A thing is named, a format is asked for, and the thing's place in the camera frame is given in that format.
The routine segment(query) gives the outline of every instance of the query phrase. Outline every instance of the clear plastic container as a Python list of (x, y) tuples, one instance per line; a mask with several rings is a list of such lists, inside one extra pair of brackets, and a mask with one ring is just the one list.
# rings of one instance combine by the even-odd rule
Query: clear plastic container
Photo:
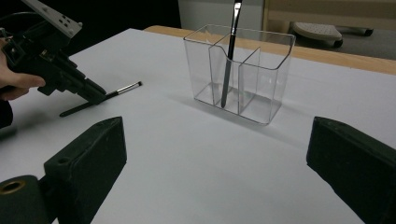
[[(231, 27), (208, 24), (184, 37), (193, 97), (240, 117), (269, 124), (282, 105), (295, 36), (238, 29), (230, 60), (230, 30)], [(226, 74), (230, 78), (223, 107)]]

